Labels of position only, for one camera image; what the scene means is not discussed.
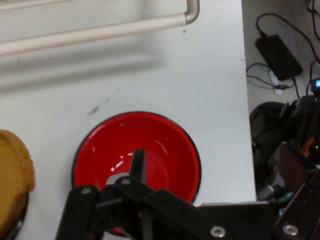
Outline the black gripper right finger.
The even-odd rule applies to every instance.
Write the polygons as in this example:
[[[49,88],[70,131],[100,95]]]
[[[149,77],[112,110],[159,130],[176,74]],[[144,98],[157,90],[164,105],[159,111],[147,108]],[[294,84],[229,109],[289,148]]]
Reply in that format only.
[[[282,215],[273,225],[276,240],[318,240],[320,238],[320,169],[293,145],[279,148],[279,175],[293,193]]]

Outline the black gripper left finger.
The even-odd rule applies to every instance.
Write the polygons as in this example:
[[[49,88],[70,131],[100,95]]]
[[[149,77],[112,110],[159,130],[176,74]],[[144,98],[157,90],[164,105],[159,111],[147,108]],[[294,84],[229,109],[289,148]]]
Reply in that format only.
[[[145,185],[145,151],[134,151],[128,175],[104,189],[73,188],[58,226],[58,240],[98,240],[120,229],[132,240],[232,240],[213,216],[166,191]]]

